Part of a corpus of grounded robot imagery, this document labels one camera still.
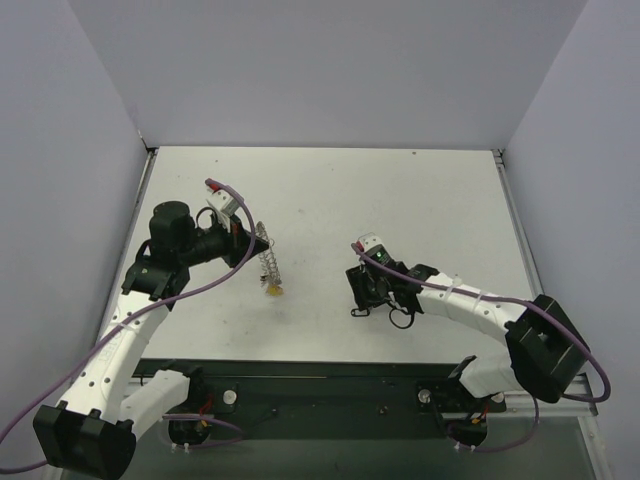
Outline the black key tag with key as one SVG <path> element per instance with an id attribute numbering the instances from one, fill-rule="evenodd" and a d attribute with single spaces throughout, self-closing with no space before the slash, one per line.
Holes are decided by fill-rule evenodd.
<path id="1" fill-rule="evenodd" d="M 354 318 L 364 318 L 368 317 L 371 314 L 370 309 L 357 309 L 354 308 L 350 311 L 350 315 Z"/>

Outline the metal band with key rings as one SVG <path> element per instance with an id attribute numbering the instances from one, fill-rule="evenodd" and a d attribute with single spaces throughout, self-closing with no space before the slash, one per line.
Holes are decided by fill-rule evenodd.
<path id="1" fill-rule="evenodd" d="M 256 234 L 258 238 L 267 243 L 267 249 L 258 255 L 262 268 L 261 283 L 266 287 L 280 287 L 282 279 L 273 251 L 274 241 L 270 238 L 262 221 L 256 224 Z"/>

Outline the yellow key tag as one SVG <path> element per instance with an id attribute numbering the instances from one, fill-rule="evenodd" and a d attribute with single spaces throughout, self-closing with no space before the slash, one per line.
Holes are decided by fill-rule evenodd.
<path id="1" fill-rule="evenodd" d="M 270 296 L 277 297 L 284 294 L 284 290 L 279 285 L 269 285 L 267 287 L 266 293 Z"/>

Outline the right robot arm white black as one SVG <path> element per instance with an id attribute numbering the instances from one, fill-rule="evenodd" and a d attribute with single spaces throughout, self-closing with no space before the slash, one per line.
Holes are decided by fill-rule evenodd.
<path id="1" fill-rule="evenodd" d="M 475 354 L 453 373 L 463 391 L 477 399 L 498 393 L 525 391 L 535 399 L 556 403 L 586 362 L 585 356 L 561 331 L 576 339 L 577 331 L 552 298 L 539 295 L 530 307 L 488 294 L 417 264 L 408 269 L 390 262 L 384 269 L 362 262 L 346 271 L 356 308 L 353 315 L 382 305 L 396 307 L 414 319 L 428 314 L 452 320 L 480 332 L 505 347 L 487 357 Z"/>

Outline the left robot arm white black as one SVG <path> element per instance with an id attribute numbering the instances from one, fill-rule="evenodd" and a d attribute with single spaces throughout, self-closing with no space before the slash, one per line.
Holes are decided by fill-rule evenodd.
<path id="1" fill-rule="evenodd" d="M 129 381 L 151 337 L 190 280 L 192 267 L 221 259 L 231 270 L 270 244 L 244 229 L 237 206 L 208 205 L 211 225 L 201 228 L 187 204 L 157 205 L 150 237 L 125 274 L 114 317 L 54 406 L 41 406 L 33 427 L 46 461 L 99 479 L 119 479 L 138 440 L 170 409 L 193 411 L 205 387 L 194 368 L 162 369 L 131 397 Z"/>

